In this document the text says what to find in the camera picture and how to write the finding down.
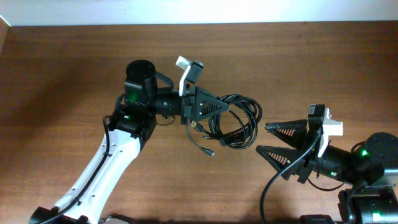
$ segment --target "cable bundle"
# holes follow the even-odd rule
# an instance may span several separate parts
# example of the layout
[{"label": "cable bundle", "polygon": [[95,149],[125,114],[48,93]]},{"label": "cable bundle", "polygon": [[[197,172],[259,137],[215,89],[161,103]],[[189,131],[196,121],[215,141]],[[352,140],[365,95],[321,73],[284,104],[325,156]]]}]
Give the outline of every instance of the cable bundle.
[{"label": "cable bundle", "polygon": [[262,117],[260,104],[254,99],[239,94],[223,96],[220,98],[220,101],[228,105],[235,105],[243,110],[249,121],[243,124],[241,118],[232,110],[229,110],[241,126],[235,131],[223,134],[221,130],[221,113],[209,117],[208,124],[210,131],[205,130],[201,124],[195,121],[191,122],[191,126],[197,131],[206,133],[207,136],[204,136],[205,139],[217,139],[222,146],[228,146],[232,149],[247,149],[257,138],[258,123]]}]

